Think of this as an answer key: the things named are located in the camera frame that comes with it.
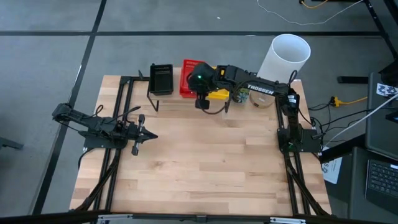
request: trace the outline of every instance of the red container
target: red container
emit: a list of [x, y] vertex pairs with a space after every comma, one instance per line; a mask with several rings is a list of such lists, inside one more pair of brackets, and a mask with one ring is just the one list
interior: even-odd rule
[[188, 87], [187, 77], [195, 68], [195, 65], [203, 63], [204, 61], [184, 59], [181, 68], [181, 80], [180, 80], [180, 95], [184, 98], [196, 98], [196, 94], [192, 92]]

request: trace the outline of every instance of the white cord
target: white cord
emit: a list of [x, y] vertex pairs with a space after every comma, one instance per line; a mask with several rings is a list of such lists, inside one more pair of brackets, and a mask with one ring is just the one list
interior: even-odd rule
[[356, 126], [356, 124], [360, 123], [361, 121], [365, 120], [366, 118], [370, 117], [372, 114], [374, 114], [376, 111], [378, 111], [380, 108], [382, 108], [384, 105], [388, 104], [390, 101], [392, 101], [393, 99], [397, 98], [398, 94], [396, 94], [395, 96], [389, 98], [386, 102], [384, 102], [382, 105], [380, 105], [378, 108], [374, 109], [374, 111], [372, 111], [372, 113], [369, 113], [368, 115], [366, 115], [364, 118], [360, 119], [359, 121], [355, 122], [355, 124], [351, 125], [350, 127], [345, 128], [344, 130], [340, 131], [338, 134], [335, 135], [335, 137], [333, 137], [325, 146], [329, 145], [329, 143], [331, 143], [335, 138], [337, 138], [337, 136], [339, 136], [340, 134], [343, 134], [345, 131], [349, 130], [350, 128], [352, 128], [353, 126]]
[[327, 20], [325, 20], [325, 21], [323, 21], [323, 22], [316, 22], [316, 23], [310, 22], [310, 23], [306, 23], [306, 24], [301, 24], [301, 23], [299, 23], [299, 22], [294, 22], [294, 21], [288, 21], [287, 19], [285, 19], [283, 16], [279, 15], [278, 13], [269, 11], [269, 10], [266, 9], [264, 6], [261, 6], [260, 3], [259, 3], [259, 0], [257, 0], [257, 5], [259, 5], [259, 7], [261, 7], [261, 8], [262, 8], [263, 10], [265, 10], [266, 12], [275, 14], [275, 15], [279, 16], [280, 18], [282, 18], [284, 21], [288, 22], [288, 23], [297, 24], [297, 25], [300, 25], [300, 26], [307, 26], [307, 25], [320, 25], [320, 24], [325, 24], [325, 23], [327, 23], [329, 20], [331, 20], [332, 18], [334, 18], [335, 16], [337, 16], [338, 14], [344, 12], [345, 10], [347, 10], [347, 9], [349, 9], [349, 8], [351, 8], [351, 7], [353, 7], [353, 6], [355, 6], [356, 4], [358, 4], [358, 3], [360, 3], [360, 2], [363, 2], [363, 0], [360, 0], [360, 1], [358, 1], [358, 2], [356, 2], [356, 3], [354, 3], [354, 4], [352, 4], [352, 5], [348, 6], [347, 8], [341, 10], [340, 12], [337, 12], [335, 15], [333, 15], [332, 17], [330, 17], [329, 19], [327, 19]]

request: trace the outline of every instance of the white cup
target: white cup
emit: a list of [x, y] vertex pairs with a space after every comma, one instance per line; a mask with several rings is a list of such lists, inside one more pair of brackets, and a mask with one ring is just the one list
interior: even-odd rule
[[272, 40], [258, 77], [288, 83], [294, 70], [298, 72], [311, 56], [308, 43], [299, 36], [282, 34]]

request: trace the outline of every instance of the wooden table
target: wooden table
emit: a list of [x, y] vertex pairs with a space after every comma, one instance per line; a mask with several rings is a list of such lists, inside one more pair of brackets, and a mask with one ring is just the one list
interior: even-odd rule
[[[138, 156], [131, 154], [133, 141], [122, 151], [111, 211], [292, 215], [275, 105], [259, 109], [250, 102], [231, 103], [227, 114], [208, 115], [195, 108], [194, 99], [179, 95], [179, 68], [174, 75], [172, 95], [152, 96], [160, 100], [158, 113], [146, 98], [148, 82], [134, 82], [130, 108], [142, 108], [129, 119], [145, 114], [145, 127], [159, 138], [140, 145]], [[119, 80], [104, 76], [97, 100], [97, 106], [104, 105], [100, 116], [112, 116]], [[300, 94], [300, 109], [308, 118], [301, 81], [292, 88]], [[212, 100], [210, 110], [218, 110], [223, 102]], [[310, 128], [301, 117], [300, 122]], [[96, 149], [82, 159], [70, 208], [79, 206], [97, 184], [103, 155], [104, 149]], [[330, 212], [319, 162], [310, 153], [300, 155], [309, 191]], [[107, 192], [105, 186], [100, 208]], [[296, 195], [303, 213], [297, 186]]]

